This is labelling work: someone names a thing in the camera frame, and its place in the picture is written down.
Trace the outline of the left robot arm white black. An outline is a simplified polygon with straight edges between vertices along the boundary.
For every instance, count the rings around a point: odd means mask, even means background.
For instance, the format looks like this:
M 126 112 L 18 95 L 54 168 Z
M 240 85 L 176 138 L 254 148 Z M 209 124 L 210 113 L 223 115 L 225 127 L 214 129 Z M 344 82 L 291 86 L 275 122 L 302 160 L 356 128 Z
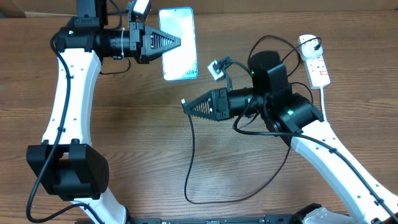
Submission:
M 78 1 L 77 14 L 50 40 L 58 59 L 52 114 L 39 145 L 27 148 L 35 186 L 82 209 L 92 223 L 131 223 L 128 209 L 109 189 L 109 164 L 92 146 L 90 118 L 103 60 L 147 64 L 180 46 L 180 38 L 145 21 L 150 1 L 127 5 L 128 27 L 108 27 L 106 1 Z

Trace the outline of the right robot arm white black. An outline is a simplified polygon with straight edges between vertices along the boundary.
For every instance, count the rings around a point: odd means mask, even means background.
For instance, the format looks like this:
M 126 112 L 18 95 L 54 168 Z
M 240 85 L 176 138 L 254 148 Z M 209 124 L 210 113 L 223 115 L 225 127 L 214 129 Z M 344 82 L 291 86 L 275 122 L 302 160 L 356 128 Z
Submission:
M 383 187 L 344 147 L 322 112 L 292 91 L 276 51 L 249 56 L 252 87 L 211 90 L 182 101 L 184 113 L 213 121 L 234 119 L 248 136 L 275 136 L 308 160 L 335 191 L 353 223 L 397 223 L 397 196 Z

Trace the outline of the Galaxy smartphone blue screen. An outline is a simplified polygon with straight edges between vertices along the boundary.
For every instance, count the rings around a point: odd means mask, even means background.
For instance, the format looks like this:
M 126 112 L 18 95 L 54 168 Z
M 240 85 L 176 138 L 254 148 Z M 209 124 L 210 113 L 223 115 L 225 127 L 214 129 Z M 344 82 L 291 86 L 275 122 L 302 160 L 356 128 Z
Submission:
M 197 43 L 193 9 L 190 7 L 159 10 L 160 30 L 180 38 L 181 45 L 162 55 L 164 79 L 193 80 L 198 77 Z

